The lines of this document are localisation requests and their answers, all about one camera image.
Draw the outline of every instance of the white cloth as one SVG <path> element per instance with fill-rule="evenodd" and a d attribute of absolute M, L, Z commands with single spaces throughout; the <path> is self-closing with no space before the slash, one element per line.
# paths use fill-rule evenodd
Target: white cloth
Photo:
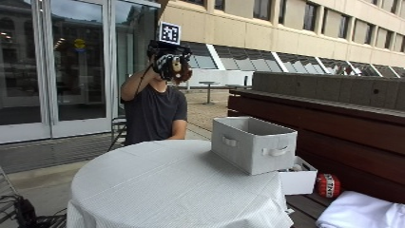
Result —
<path fill-rule="evenodd" d="M 405 205 L 345 191 L 320 215 L 321 228 L 405 228 Z"/>
<path fill-rule="evenodd" d="M 249 176 L 206 141 L 144 142 L 92 160 L 67 227 L 292 227 L 277 172 Z"/>

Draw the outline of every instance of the white tablecloth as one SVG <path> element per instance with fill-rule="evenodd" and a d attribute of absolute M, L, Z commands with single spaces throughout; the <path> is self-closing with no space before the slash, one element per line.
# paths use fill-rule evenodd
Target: white tablecloth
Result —
<path fill-rule="evenodd" d="M 72 182 L 67 227 L 290 227 L 278 173 L 249 176 L 210 149 L 144 142 L 97 157 Z"/>

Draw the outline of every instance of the man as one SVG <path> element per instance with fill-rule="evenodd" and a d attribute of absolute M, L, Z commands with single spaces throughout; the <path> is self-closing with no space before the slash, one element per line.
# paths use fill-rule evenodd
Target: man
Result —
<path fill-rule="evenodd" d="M 148 53 L 149 67 L 134 73 L 122 84 L 120 97 L 126 117 L 125 145 L 186 137 L 188 101 L 185 95 L 166 86 L 154 55 Z M 157 63 L 165 61 L 164 55 Z"/>

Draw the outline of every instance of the wooden bench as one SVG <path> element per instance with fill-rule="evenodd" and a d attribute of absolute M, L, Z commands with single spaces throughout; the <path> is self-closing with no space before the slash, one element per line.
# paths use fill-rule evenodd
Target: wooden bench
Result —
<path fill-rule="evenodd" d="M 286 196 L 288 206 L 294 211 L 290 214 L 292 228 L 316 228 L 316 221 L 332 199 L 321 197 L 317 193 L 310 195 Z"/>
<path fill-rule="evenodd" d="M 228 116 L 252 116 L 297 130 L 296 155 L 344 189 L 405 202 L 405 113 L 294 96 L 230 90 Z M 293 227 L 316 227 L 329 205 L 316 194 L 288 196 Z"/>

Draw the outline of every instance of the storage box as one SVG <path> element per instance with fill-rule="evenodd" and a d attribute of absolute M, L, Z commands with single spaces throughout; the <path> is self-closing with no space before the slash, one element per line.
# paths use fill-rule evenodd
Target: storage box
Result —
<path fill-rule="evenodd" d="M 302 171 L 278 170 L 282 192 L 285 195 L 312 194 L 317 179 L 317 170 L 300 158 L 294 157 L 294 164 L 302 167 Z"/>
<path fill-rule="evenodd" d="M 293 165 L 296 131 L 252 117 L 214 118 L 212 150 L 250 175 Z"/>

